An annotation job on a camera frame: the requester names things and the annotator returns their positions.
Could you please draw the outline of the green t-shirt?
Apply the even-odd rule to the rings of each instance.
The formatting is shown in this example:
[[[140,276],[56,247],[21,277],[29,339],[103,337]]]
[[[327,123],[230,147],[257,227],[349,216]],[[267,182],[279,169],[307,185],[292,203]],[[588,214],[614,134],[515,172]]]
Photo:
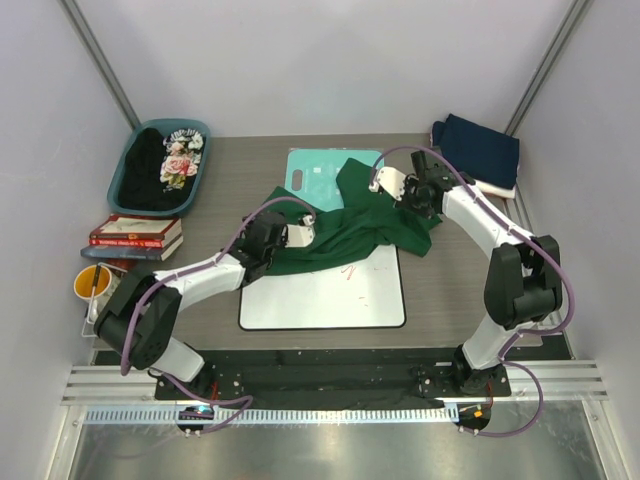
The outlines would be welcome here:
[[[266,274],[285,276],[346,266],[387,245],[425,256],[432,246],[430,231],[441,219],[425,219],[395,207],[391,197],[368,189],[369,176],[369,166],[348,159],[336,178],[344,207],[318,209],[311,245],[277,251]]]

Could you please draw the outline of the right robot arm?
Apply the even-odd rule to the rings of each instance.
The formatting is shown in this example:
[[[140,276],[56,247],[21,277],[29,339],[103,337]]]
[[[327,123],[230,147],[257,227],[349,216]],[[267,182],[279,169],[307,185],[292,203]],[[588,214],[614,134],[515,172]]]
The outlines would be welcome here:
[[[411,153],[414,172],[403,179],[396,205],[426,218],[453,221],[489,260],[483,292],[485,316],[460,345],[452,363],[455,388],[480,395],[521,334],[529,334],[562,305],[558,242],[522,229],[487,201],[470,181],[459,181],[424,151]]]

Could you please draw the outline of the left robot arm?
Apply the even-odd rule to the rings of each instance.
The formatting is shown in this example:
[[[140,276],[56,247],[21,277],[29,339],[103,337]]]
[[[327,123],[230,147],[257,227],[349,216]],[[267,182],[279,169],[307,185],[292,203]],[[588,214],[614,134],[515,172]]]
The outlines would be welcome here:
[[[179,314],[215,295],[260,279],[276,251],[286,245],[288,227],[277,212],[249,219],[231,246],[211,258],[170,271],[130,270],[94,324],[99,339],[120,355],[121,374],[148,370],[203,395],[213,367],[193,347],[173,336]]]

